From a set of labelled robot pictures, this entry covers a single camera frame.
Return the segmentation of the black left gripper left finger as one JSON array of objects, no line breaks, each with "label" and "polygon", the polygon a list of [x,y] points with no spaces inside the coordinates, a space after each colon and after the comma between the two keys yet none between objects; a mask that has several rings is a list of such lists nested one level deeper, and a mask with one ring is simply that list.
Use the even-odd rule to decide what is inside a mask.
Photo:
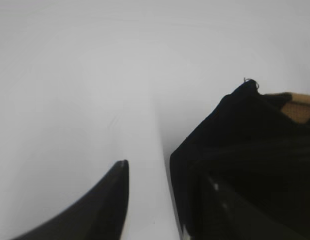
[{"label": "black left gripper left finger", "polygon": [[18,240],[119,240],[129,203],[129,162],[117,161],[66,210]]}]

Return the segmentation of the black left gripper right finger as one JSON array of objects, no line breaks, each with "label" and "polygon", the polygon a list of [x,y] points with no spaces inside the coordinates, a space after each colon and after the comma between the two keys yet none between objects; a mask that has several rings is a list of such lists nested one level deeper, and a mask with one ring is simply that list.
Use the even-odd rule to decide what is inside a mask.
[{"label": "black left gripper right finger", "polygon": [[310,239],[310,173],[201,172],[199,240]]}]

